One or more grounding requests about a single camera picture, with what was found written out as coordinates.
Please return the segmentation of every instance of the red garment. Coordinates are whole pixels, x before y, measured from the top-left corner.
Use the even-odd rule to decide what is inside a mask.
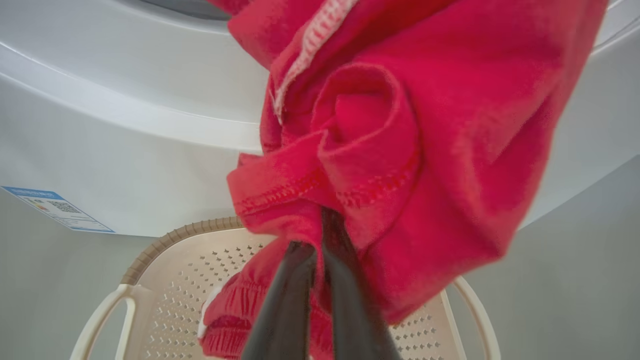
[[[319,248],[321,206],[345,216],[390,323],[503,256],[607,5],[212,1],[271,71],[266,155],[242,156],[228,182],[245,226],[279,236],[205,309],[204,352],[227,358],[240,355],[288,242]],[[312,303],[310,351],[329,359],[330,315]]]

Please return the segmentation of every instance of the gray wall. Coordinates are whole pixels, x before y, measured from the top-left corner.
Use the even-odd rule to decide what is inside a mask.
[[[71,231],[0,190],[0,359],[68,359],[93,310],[153,238]],[[124,305],[92,359],[113,360]]]
[[[503,359],[640,359],[640,156],[522,229],[503,261],[465,277]],[[468,312],[451,297],[468,358],[482,359]]]
[[[640,358],[640,157],[522,229],[466,278],[503,359]],[[69,231],[0,191],[1,359],[68,359],[85,321],[150,242]],[[450,291],[469,360],[474,324]],[[122,309],[92,359],[115,354]]]

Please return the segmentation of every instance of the qr code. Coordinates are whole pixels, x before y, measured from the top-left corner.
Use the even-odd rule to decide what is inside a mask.
[[[60,202],[60,201],[47,201],[47,202],[55,206],[56,208],[60,209],[60,211],[64,211],[66,213],[77,213],[77,214],[81,213],[80,211],[78,211],[78,209],[74,208],[71,204],[67,202]]]

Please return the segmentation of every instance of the blue label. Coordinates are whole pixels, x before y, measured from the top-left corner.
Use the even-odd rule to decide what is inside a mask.
[[[78,209],[57,193],[47,190],[14,188],[12,186],[2,186],[2,188],[69,229],[115,233],[115,231],[102,225],[102,223]]]

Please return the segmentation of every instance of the washing machine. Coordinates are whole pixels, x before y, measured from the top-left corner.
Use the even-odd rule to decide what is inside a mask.
[[[610,3],[524,224],[640,153],[639,16]],[[268,72],[227,20],[201,0],[0,1],[0,186],[81,231],[233,215]]]

